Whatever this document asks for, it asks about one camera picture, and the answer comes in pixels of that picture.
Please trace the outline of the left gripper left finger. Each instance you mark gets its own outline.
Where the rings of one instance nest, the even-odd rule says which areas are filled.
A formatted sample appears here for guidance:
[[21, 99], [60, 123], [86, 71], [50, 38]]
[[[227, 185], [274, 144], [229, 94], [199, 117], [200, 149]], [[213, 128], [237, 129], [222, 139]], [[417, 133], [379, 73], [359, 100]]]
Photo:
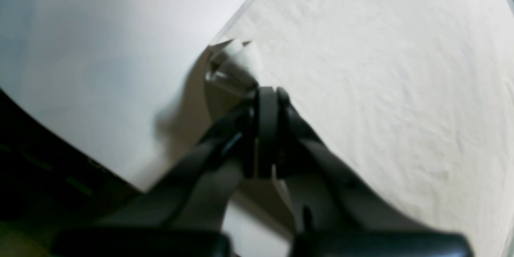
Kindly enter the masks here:
[[233, 257], [221, 227], [252, 175], [257, 93], [220, 117], [151, 190], [93, 226], [59, 233], [57, 257]]

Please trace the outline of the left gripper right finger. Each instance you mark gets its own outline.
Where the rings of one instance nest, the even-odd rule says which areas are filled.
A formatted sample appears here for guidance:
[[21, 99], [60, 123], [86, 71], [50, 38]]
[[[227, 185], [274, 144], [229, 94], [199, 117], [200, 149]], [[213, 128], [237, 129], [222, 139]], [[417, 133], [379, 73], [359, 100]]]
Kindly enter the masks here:
[[277, 175], [297, 220], [291, 257], [473, 257], [461, 233], [401, 213], [335, 156], [278, 88]]

